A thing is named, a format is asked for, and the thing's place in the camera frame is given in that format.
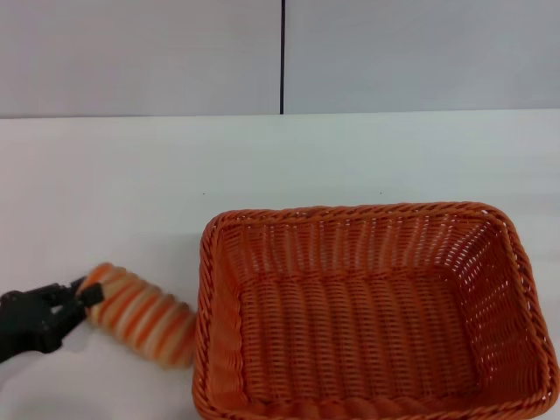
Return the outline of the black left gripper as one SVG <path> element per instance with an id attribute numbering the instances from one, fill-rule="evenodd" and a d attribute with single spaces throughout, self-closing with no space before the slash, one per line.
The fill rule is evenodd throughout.
<path id="1" fill-rule="evenodd" d="M 85 286 L 85 279 L 2 295 L 1 362 L 27 352 L 50 354 L 60 349 L 63 339 L 88 317 L 88 310 L 104 300 L 102 286 Z"/>

